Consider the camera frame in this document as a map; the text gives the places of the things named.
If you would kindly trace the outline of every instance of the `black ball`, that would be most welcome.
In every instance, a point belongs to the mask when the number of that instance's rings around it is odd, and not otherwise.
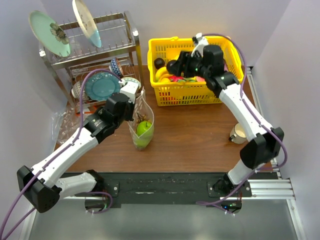
[[[158,57],[153,63],[156,69],[160,69],[166,65],[165,60],[163,60],[161,57]]]

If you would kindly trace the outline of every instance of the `gray floor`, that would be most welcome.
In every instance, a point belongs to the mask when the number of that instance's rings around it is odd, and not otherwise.
[[[132,205],[92,216],[84,200],[37,213],[30,240],[296,240],[285,200],[246,200],[235,217],[197,205]]]

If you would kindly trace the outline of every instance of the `white mug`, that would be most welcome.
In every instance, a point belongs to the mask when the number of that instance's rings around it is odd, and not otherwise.
[[[247,140],[244,128],[237,123],[230,132],[229,141],[235,144],[243,144]]]
[[[81,85],[82,85],[82,80],[80,81],[77,81],[72,89],[71,89],[71,93],[72,93],[72,96],[75,98],[75,99],[79,99],[80,98],[80,92],[81,92]],[[83,91],[82,93],[82,100],[83,101],[88,101],[89,100],[89,97],[88,95],[85,93],[85,91]]]

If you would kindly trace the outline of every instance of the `plate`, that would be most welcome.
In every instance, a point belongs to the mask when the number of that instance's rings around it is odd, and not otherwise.
[[[71,53],[69,39],[55,20],[41,11],[29,15],[29,24],[33,34],[50,52],[68,57]]]
[[[85,83],[86,94],[96,101],[105,101],[113,93],[120,92],[118,78],[108,72],[99,72],[90,77]]]
[[[102,43],[97,25],[86,4],[82,0],[72,0],[72,8],[85,37],[93,46],[101,48]]]
[[[125,84],[127,84],[127,82],[137,83],[137,84],[139,84],[139,89],[141,88],[141,82],[139,82],[137,79],[135,79],[133,77],[125,76],[125,77],[121,78],[121,80],[124,80]]]

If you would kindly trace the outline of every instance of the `white wall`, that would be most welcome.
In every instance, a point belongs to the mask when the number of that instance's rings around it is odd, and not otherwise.
[[[260,56],[290,0],[84,0],[93,16],[129,10],[140,34],[142,62],[148,40],[191,38],[221,33],[241,46],[252,66]],[[74,21],[72,0],[42,0],[58,23]]]
[[[308,239],[319,239],[320,1],[292,0],[253,68],[264,114],[284,130],[290,177]]]
[[[38,40],[29,27],[33,10],[44,11],[40,0],[2,0],[0,20],[0,222],[19,193],[17,170],[32,167],[52,152],[52,114],[66,105],[58,85],[38,53]],[[8,223],[12,227],[27,211],[21,201]],[[17,240],[20,230],[10,239]]]

